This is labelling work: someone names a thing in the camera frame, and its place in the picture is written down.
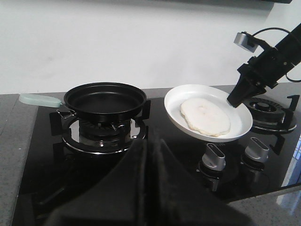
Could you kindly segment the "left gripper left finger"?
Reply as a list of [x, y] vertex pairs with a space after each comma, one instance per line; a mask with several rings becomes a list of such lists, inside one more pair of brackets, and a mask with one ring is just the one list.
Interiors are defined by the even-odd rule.
[[135, 140], [107, 176], [79, 197], [56, 208], [45, 225], [145, 225], [146, 157], [146, 140]]

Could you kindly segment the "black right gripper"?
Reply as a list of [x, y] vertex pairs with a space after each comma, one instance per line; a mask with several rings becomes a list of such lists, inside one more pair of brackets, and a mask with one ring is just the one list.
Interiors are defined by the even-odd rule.
[[258, 57], [252, 57], [238, 68], [239, 80], [227, 97], [228, 103], [238, 107], [244, 100], [266, 92], [295, 67], [294, 48], [269, 48]]

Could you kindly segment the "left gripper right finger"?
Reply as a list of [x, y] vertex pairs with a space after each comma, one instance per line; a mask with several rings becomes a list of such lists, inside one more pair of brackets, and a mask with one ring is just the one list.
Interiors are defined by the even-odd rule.
[[253, 226], [250, 217], [210, 194], [150, 133], [150, 225]]

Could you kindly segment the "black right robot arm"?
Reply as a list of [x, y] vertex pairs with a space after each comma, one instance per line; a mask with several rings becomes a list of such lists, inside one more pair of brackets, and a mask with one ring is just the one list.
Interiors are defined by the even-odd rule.
[[[287, 33], [278, 44], [270, 46], [266, 41], [255, 36], [263, 31], [281, 30]], [[250, 58], [237, 71], [239, 80], [227, 97], [227, 101], [238, 107], [244, 100], [266, 92], [266, 87], [274, 88], [278, 80], [301, 62], [301, 26], [298, 25], [291, 32], [277, 27], [262, 29], [254, 34], [237, 33], [234, 43], [241, 48], [254, 52], [258, 46], [263, 52], [257, 57]]]

